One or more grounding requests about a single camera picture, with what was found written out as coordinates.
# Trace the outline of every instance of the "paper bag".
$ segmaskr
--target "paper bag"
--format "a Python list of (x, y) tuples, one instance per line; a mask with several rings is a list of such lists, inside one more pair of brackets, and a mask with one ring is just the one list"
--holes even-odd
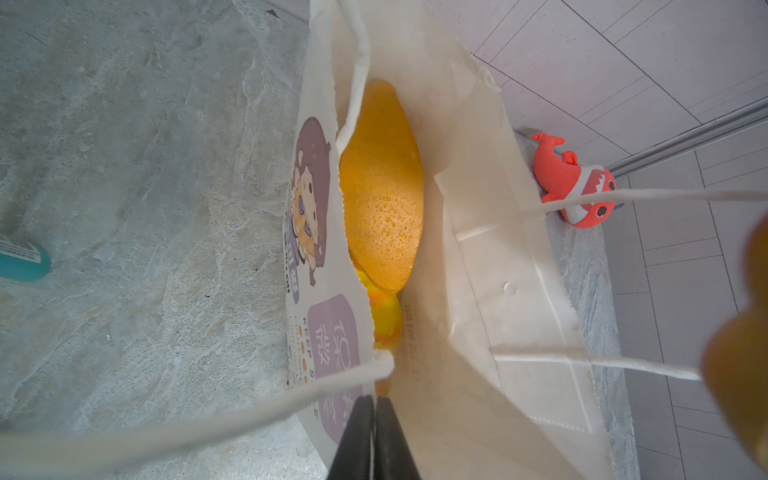
[[(421, 0), (312, 3), (283, 232), (291, 386), (372, 355), (339, 188), (366, 73), (395, 86), (424, 164), (424, 232), (390, 392), (420, 472), (613, 478), (589, 366), (494, 360), (499, 348), (584, 351), (584, 339), (543, 215), (521, 214), (540, 199), (499, 90)], [(327, 465), (368, 393), (299, 412)]]

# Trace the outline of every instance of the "bottle label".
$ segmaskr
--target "bottle label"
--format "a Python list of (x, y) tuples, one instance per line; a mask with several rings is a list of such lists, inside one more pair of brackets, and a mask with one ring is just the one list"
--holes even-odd
[(42, 261), (40, 250), (35, 248), (34, 245), (23, 240), (6, 237), (5, 235), (0, 235), (0, 253), (33, 263), (40, 263)]

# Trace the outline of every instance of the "purple logo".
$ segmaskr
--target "purple logo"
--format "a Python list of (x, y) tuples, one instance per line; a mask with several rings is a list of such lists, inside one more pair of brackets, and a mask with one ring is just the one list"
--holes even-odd
[[(343, 372), (360, 364), (357, 325), (344, 295), (312, 305), (307, 313), (316, 378)], [(320, 400), (319, 414), (328, 436), (339, 444), (349, 414), (362, 386)]]
[(286, 214), (286, 231), (283, 235), (283, 249), (286, 254), (286, 292), (293, 292), (293, 303), (299, 302), (299, 247), (296, 245), (296, 237), (293, 235), (293, 225), (290, 216)]

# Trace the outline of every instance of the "teal bottle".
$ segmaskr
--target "teal bottle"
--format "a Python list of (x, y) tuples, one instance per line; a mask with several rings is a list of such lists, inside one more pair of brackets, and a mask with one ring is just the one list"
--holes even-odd
[(42, 247), (0, 235), (0, 276), (19, 282), (34, 282), (49, 271), (51, 258)]

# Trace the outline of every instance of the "stuffed animal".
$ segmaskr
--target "stuffed animal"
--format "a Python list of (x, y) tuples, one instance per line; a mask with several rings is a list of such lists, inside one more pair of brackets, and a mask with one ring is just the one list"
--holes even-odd
[[(572, 151), (564, 152), (561, 160), (554, 148), (565, 143), (562, 138), (536, 134), (533, 139), (539, 143), (533, 171), (536, 180), (548, 192), (541, 199), (542, 203), (616, 190), (614, 176), (600, 165), (582, 167)], [(600, 202), (564, 208), (560, 213), (576, 228), (592, 228), (603, 223), (615, 207), (613, 202)]]

